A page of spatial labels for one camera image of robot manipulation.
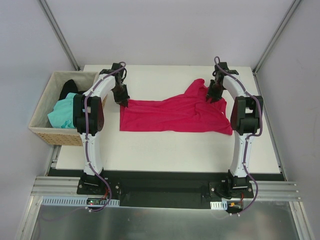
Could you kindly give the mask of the pink t shirt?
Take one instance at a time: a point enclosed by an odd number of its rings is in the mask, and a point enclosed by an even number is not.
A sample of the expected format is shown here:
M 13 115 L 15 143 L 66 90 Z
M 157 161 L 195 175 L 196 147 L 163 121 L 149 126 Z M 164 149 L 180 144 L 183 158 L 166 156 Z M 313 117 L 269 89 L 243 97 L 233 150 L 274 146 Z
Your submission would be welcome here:
M 205 80 L 195 79 L 183 94 L 165 100 L 133 100 L 120 108 L 122 132 L 216 132 L 231 136 L 233 130 L 226 116 L 227 102 L 206 100 Z

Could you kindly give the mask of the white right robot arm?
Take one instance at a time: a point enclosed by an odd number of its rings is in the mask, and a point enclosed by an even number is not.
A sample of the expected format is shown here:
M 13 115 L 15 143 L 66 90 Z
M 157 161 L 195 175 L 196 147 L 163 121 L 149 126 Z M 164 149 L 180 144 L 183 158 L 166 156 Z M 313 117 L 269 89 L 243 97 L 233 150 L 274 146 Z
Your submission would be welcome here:
M 206 100 L 211 103 L 222 99 L 224 91 L 228 91 L 234 100 L 230 125 L 234 132 L 234 152 L 230 174 L 234 178 L 246 178 L 249 176 L 249 160 L 252 142 L 263 131 L 263 98 L 260 95 L 252 95 L 240 81 L 237 70 L 229 69 L 226 62 L 220 58 L 214 58 L 214 79 L 210 81 Z

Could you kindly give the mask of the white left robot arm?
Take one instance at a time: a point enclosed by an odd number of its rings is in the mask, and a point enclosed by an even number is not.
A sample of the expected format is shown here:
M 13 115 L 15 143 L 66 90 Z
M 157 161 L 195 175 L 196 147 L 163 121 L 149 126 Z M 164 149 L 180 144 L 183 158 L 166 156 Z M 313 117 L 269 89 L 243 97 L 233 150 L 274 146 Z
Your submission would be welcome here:
M 103 100 L 112 92 L 116 104 L 127 107 L 130 96 L 124 79 L 126 63 L 115 62 L 103 69 L 97 80 L 83 94 L 73 97 L 73 125 L 80 134 L 85 154 L 84 173 L 98 176 L 103 170 L 100 151 L 100 132 L 104 127 Z

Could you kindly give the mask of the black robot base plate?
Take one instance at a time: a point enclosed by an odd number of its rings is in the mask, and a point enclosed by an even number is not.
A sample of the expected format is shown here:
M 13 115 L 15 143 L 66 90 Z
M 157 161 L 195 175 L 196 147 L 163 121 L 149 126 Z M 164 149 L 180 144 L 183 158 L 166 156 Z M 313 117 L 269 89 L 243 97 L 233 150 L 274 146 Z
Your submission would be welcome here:
M 212 202 L 254 198 L 249 178 L 233 180 L 229 173 L 116 171 L 100 176 L 83 173 L 78 195 L 107 195 L 122 207 L 209 209 Z

